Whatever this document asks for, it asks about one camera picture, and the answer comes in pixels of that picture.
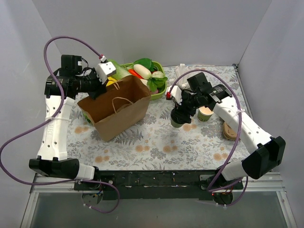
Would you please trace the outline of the green paper coffee cup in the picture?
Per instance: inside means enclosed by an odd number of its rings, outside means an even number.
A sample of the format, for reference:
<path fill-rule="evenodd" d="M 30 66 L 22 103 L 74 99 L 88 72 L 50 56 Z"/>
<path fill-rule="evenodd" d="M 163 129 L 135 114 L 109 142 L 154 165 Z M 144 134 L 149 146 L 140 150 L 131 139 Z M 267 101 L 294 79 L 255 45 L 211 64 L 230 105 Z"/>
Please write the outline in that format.
<path fill-rule="evenodd" d="M 175 122 L 173 119 L 171 119 L 171 125 L 174 127 L 174 128 L 181 128 L 183 126 L 183 123 L 177 123 Z"/>

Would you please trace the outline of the brown paper bag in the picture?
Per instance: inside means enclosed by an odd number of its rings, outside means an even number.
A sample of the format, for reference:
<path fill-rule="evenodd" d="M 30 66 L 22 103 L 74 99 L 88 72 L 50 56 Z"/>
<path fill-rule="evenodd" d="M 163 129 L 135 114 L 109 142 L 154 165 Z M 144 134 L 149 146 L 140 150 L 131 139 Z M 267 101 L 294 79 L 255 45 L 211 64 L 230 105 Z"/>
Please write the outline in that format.
<path fill-rule="evenodd" d="M 151 98 L 148 87 L 135 76 L 126 76 L 106 89 L 95 100 L 86 97 L 78 102 L 105 142 L 142 120 Z"/>

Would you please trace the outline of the brown cardboard cup carrier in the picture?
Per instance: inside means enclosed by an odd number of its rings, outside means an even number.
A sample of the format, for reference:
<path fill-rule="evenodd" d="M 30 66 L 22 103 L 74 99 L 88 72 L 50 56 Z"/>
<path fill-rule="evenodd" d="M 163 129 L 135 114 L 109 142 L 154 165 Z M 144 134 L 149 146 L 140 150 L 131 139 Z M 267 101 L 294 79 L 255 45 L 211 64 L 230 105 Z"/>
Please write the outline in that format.
<path fill-rule="evenodd" d="M 237 138 L 237 133 L 226 123 L 223 123 L 223 135 L 226 139 L 235 141 Z"/>

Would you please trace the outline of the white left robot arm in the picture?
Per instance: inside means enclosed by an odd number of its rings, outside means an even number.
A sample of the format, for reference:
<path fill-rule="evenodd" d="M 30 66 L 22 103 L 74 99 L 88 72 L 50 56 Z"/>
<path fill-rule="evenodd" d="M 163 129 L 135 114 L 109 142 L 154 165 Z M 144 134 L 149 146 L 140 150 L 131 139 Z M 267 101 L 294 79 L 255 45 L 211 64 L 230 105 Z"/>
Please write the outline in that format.
<path fill-rule="evenodd" d="M 116 68 L 105 57 L 101 57 L 101 62 L 93 68 L 83 68 L 81 61 L 81 56 L 62 55 L 61 67 L 46 80 L 47 124 L 37 157 L 29 161 L 29 168 L 46 177 L 85 180 L 89 189 L 96 190 L 101 178 L 95 174 L 95 167 L 67 156 L 69 117 L 76 96 L 87 93 L 96 99 L 104 94 L 108 77 L 116 73 Z"/>

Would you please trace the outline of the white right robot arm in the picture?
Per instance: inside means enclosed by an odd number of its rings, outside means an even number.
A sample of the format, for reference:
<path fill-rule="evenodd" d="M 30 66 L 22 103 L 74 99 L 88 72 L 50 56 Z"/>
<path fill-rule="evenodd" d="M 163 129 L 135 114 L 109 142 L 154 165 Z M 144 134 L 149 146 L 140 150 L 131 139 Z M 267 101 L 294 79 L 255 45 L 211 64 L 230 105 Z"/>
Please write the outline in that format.
<path fill-rule="evenodd" d="M 225 81 L 212 86 L 207 80 L 207 70 L 195 69 L 195 75 L 188 78 L 190 91 L 181 89 L 177 83 L 185 77 L 178 77 L 166 90 L 166 99 L 174 100 L 171 124 L 179 128 L 191 122 L 196 110 L 207 107 L 218 115 L 237 134 L 226 161 L 216 170 L 213 177 L 206 179 L 207 190 L 222 190 L 236 184 L 243 177 L 255 180 L 281 164 L 286 142 L 264 131 L 240 107 L 235 92 Z"/>

